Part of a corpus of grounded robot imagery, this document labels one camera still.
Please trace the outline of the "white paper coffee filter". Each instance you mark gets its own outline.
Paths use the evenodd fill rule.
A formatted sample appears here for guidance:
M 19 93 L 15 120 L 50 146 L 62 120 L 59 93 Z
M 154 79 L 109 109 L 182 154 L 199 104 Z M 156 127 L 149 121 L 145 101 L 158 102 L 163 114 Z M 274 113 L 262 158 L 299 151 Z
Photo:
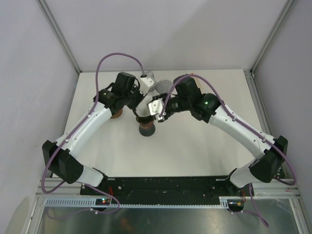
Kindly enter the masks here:
M 141 117 L 149 116 L 148 103 L 152 102 L 153 97 L 147 95 L 140 103 Z

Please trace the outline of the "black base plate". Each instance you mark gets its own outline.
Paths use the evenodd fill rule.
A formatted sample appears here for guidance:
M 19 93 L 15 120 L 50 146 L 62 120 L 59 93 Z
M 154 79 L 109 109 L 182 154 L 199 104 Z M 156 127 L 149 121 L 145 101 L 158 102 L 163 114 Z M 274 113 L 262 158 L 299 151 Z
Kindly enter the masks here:
M 122 205 L 218 205 L 221 196 L 253 196 L 252 186 L 237 188 L 226 176 L 109 177 L 81 195 L 112 194 Z

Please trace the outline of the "olive green dripper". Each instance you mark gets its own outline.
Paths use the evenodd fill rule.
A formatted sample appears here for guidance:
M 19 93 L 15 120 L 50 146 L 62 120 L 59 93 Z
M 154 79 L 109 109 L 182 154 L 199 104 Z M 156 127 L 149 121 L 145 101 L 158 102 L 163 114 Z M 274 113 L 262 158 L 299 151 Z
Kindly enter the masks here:
M 153 116 L 145 116 L 145 117 L 136 117 L 136 121 L 142 125 L 142 126 L 148 126 L 154 123 L 154 117 Z

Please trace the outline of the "clear grey ribbed dripper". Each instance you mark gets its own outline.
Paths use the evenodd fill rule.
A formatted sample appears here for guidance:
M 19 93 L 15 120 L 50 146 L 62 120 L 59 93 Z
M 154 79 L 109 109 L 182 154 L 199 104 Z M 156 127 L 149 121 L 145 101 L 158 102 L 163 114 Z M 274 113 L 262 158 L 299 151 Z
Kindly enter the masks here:
M 160 80 L 156 84 L 156 91 L 159 94 L 167 94 L 173 86 L 173 82 L 167 79 Z

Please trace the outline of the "clear grey glass carafe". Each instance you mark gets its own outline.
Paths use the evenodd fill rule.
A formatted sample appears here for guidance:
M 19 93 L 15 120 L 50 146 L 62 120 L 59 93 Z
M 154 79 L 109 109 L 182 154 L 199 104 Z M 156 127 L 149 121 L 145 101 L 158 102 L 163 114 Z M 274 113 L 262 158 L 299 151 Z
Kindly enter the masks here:
M 150 81 L 152 82 L 152 85 L 149 87 L 149 91 L 148 92 L 153 92 L 156 89 L 156 79 L 154 76 L 154 73 L 152 71 L 148 71 L 146 72 L 147 77 L 150 79 Z

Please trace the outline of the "red-rimmed dark carafe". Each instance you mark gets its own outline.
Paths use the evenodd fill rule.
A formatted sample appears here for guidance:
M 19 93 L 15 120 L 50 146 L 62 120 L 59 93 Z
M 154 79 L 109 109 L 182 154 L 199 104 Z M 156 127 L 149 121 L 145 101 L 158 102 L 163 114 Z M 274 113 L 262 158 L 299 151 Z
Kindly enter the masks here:
M 153 122 L 139 123 L 139 132 L 144 137 L 152 136 L 156 131 L 156 127 Z

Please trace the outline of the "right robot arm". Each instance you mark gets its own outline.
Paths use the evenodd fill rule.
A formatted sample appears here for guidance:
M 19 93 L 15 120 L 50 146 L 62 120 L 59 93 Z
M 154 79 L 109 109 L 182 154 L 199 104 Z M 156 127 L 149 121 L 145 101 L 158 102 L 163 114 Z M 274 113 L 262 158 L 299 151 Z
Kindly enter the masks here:
M 237 195 L 250 183 L 270 183 L 278 179 L 276 174 L 285 161 L 288 140 L 275 138 L 242 120 L 216 92 L 203 94 L 193 77 L 178 77 L 168 93 L 154 96 L 147 105 L 150 115 L 158 122 L 166 121 L 175 113 L 189 111 L 238 141 L 254 157 L 241 168 L 235 168 L 227 177 L 225 191 Z

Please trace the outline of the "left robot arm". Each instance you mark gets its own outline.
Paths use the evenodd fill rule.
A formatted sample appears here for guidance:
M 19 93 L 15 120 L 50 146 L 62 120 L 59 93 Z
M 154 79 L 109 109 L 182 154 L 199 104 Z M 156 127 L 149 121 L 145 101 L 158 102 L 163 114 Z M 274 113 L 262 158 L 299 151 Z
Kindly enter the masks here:
M 90 108 L 68 132 L 54 142 L 42 146 L 47 169 L 68 184 L 74 182 L 91 185 L 97 195 L 104 194 L 108 183 L 104 174 L 83 165 L 77 157 L 96 130 L 127 106 L 134 110 L 145 98 L 153 80 L 147 75 L 136 78 L 129 73 L 118 73 L 115 82 L 105 89 L 97 89 Z

